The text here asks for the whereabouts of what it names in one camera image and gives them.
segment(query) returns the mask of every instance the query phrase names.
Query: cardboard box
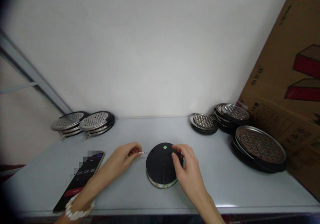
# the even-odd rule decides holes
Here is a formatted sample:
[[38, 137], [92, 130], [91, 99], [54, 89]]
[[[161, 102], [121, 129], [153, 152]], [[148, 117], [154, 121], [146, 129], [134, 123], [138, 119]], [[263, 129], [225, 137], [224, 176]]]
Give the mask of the cardboard box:
[[238, 105], [288, 153], [288, 171], [320, 200], [320, 0], [287, 0]]

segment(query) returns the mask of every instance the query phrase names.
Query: person's left hand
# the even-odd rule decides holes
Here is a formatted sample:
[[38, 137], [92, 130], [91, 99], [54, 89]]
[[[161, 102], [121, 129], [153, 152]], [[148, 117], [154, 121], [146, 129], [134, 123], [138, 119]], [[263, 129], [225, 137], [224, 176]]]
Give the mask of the person's left hand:
[[119, 146], [99, 169], [95, 179], [99, 179], [103, 186], [119, 177], [142, 152], [141, 145], [138, 142]]

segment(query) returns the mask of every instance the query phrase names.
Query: white wall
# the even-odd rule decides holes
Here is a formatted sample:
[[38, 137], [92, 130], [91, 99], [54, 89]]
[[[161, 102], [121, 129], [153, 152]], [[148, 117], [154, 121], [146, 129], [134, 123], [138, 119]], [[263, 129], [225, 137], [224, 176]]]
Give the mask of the white wall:
[[[0, 88], [27, 81], [0, 57]], [[0, 164], [27, 164], [59, 139], [50, 130], [61, 115], [34, 88], [0, 95]]]
[[187, 116], [238, 99], [285, 0], [12, 0], [5, 32], [74, 110]]

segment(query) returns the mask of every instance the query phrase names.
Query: black round device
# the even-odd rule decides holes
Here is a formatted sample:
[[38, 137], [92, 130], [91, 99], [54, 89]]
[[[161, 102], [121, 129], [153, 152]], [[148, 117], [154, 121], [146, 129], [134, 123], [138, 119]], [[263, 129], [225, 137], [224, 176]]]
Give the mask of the black round device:
[[158, 188], [168, 188], [177, 182], [171, 153], [177, 154], [181, 166], [183, 159], [181, 153], [172, 148], [170, 143], [156, 145], [147, 157], [147, 176], [150, 182]]

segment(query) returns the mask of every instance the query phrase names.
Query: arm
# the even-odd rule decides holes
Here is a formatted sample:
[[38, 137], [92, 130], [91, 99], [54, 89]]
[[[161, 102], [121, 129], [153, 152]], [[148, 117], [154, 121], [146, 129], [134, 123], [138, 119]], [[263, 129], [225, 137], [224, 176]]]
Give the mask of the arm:
[[[137, 142], [119, 146], [73, 201], [72, 213], [87, 210], [99, 192], [128, 169], [133, 160], [141, 155], [139, 152], [142, 152], [142, 148]], [[78, 224], [80, 222], [80, 218], [71, 221], [63, 213], [55, 224]]]
[[181, 167], [179, 157], [172, 153], [176, 175], [184, 193], [196, 207], [204, 222], [206, 224], [225, 223], [204, 186], [199, 161], [193, 149], [188, 145], [174, 145], [172, 148], [183, 153], [181, 157], [185, 158], [184, 168]]

